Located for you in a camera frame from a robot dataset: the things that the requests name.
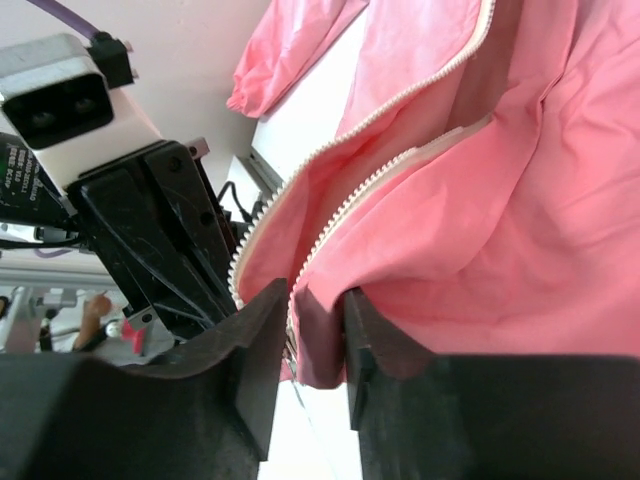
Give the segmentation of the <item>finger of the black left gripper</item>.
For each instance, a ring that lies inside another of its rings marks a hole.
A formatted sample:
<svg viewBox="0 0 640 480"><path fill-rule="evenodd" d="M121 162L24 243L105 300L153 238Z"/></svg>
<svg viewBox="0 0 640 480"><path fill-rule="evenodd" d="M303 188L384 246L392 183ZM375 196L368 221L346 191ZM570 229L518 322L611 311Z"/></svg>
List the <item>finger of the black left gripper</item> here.
<svg viewBox="0 0 640 480"><path fill-rule="evenodd" d="M145 154L144 164L160 198L178 224L180 252L198 272L213 297L216 315L236 312L228 292L227 271L234 238L201 161L176 141L161 141Z"/></svg>

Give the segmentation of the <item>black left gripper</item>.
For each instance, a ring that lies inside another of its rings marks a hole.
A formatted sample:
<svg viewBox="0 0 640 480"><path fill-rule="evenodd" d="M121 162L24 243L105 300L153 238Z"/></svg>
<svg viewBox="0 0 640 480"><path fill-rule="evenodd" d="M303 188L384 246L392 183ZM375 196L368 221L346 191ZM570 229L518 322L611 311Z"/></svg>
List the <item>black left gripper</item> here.
<svg viewBox="0 0 640 480"><path fill-rule="evenodd" d="M68 196L74 207L26 144L1 134L3 250L30 251L41 259L97 252L134 311L131 321L157 317L183 340L220 322L220 303L127 171L79 180Z"/></svg>

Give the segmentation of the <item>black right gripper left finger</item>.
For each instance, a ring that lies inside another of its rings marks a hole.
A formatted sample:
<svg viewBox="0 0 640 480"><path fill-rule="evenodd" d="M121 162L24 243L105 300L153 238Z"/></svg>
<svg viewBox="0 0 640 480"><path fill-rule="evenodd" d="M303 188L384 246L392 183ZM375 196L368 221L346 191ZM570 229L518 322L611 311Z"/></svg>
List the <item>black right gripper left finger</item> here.
<svg viewBox="0 0 640 480"><path fill-rule="evenodd" d="M267 458L285 341L276 279L144 365L1 358L5 479L254 479Z"/></svg>

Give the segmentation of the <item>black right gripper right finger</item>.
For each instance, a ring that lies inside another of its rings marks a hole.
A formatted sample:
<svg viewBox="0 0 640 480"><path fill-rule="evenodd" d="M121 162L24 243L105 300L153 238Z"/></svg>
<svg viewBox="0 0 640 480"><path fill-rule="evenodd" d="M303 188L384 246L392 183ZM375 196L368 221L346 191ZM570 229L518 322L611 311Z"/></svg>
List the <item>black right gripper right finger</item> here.
<svg viewBox="0 0 640 480"><path fill-rule="evenodd" d="M352 428L367 479L635 479L639 362L436 354L360 290L344 301Z"/></svg>

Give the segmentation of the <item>pink hooded zip jacket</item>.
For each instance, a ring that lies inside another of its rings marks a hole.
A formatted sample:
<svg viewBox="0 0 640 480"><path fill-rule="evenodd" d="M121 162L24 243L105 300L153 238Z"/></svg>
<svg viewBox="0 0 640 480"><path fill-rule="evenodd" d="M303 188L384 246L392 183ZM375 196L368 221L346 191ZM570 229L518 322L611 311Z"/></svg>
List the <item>pink hooded zip jacket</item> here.
<svg viewBox="0 0 640 480"><path fill-rule="evenodd" d="M289 288L296 378L360 288L438 353L639 353L639 5L374 1L330 144L234 257Z"/></svg>

